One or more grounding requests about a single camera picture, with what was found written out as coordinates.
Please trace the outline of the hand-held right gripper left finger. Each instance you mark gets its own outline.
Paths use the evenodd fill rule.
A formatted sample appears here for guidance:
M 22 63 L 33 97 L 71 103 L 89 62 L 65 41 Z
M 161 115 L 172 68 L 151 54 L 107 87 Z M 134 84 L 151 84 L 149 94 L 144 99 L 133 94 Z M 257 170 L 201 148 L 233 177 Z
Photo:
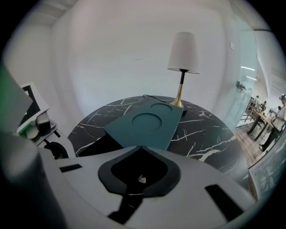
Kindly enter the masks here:
M 66 167 L 79 164 L 81 167 L 75 170 L 64 172 L 63 175 L 75 191 L 83 197 L 97 211 L 104 216 L 113 212 L 128 212 L 132 215 L 142 203 L 142 196 L 118 195 L 108 192 L 98 177 L 98 170 L 102 164 L 110 161 L 135 147 L 128 147 L 121 150 L 98 154 L 87 157 L 73 157 L 57 160 L 58 167 Z

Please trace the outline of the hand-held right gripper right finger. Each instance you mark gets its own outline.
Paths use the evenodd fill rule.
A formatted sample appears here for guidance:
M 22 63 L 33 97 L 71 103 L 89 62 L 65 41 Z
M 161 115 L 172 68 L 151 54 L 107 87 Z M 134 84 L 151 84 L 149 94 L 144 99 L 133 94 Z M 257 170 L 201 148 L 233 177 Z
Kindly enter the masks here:
M 255 203 L 247 190 L 209 164 L 168 151 L 153 151 L 179 166 L 180 181 L 163 197 L 144 198 L 126 227 L 213 229 L 226 224 L 227 219 L 205 190 L 209 185 L 218 185 L 242 211 Z

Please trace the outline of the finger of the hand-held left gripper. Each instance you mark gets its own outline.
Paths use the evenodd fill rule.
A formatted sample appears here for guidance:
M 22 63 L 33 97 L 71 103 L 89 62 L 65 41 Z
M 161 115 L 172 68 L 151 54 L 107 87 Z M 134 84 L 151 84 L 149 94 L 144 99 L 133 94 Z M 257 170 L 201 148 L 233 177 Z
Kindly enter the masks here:
M 37 146 L 51 151 L 56 160 L 76 157 L 72 143 L 58 129 L 45 136 L 39 137 Z

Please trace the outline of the white shade gold table lamp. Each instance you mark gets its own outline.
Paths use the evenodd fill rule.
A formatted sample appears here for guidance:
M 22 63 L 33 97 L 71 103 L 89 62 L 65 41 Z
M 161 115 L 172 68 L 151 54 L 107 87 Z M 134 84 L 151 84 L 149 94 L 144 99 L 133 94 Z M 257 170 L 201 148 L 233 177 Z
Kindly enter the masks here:
M 183 109 L 181 97 L 185 75 L 187 73 L 200 74 L 198 70 L 198 47 L 193 33 L 178 32 L 175 34 L 167 69 L 181 73 L 177 96 L 170 104 Z

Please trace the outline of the dark teal tray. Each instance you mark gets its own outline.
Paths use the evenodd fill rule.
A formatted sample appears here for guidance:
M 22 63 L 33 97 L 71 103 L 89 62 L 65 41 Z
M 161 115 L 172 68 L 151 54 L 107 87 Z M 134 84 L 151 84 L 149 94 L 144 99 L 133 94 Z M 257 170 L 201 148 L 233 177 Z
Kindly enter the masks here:
M 183 108 L 150 100 L 104 127 L 105 135 L 79 153 L 79 157 L 107 153 L 130 146 L 167 150 Z

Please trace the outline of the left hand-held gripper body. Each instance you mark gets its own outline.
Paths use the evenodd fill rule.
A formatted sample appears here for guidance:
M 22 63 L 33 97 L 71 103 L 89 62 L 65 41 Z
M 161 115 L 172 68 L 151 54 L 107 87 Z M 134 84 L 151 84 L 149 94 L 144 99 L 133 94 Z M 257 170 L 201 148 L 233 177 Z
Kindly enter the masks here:
M 41 144 L 57 130 L 57 123 L 50 119 L 47 113 L 49 106 L 33 82 L 24 84 L 21 88 L 32 100 L 32 103 L 17 129 L 17 133 L 32 140 L 35 144 Z

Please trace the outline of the round black marble table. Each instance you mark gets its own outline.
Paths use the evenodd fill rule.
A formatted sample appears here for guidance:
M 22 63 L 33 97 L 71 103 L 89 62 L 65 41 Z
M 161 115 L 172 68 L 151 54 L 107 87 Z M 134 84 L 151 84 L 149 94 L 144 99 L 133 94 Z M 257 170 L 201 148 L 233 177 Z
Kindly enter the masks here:
M 103 127 L 143 105 L 151 97 L 124 98 L 93 108 L 68 136 L 76 154 L 105 135 Z M 233 132 L 218 117 L 193 103 L 181 118 L 168 151 L 205 162 L 248 189 L 248 166 L 243 149 Z

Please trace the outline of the wooden office desk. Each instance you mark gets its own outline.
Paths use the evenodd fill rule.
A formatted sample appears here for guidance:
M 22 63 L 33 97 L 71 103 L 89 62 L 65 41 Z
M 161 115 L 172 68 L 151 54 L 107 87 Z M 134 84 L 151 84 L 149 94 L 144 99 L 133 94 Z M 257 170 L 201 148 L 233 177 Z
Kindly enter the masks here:
M 257 110 L 255 109 L 252 109 L 251 110 L 252 113 L 254 113 L 256 115 L 256 119 L 253 123 L 253 125 L 251 126 L 251 128 L 249 129 L 249 131 L 247 132 L 247 134 L 250 136 L 250 138 L 253 140 L 253 141 L 257 141 L 259 139 L 259 137 L 262 135 L 262 133 L 264 132 L 264 130 L 266 130 L 266 128 L 269 126 L 269 127 L 274 127 L 274 125 L 267 120 L 267 118 L 259 113 Z M 265 125 L 264 127 L 261 129 L 261 131 L 257 134 L 257 136 L 254 136 L 254 134 L 252 133 L 254 131 L 254 129 L 256 128 L 256 126 L 258 125 L 258 123 L 260 121 L 264 121 Z

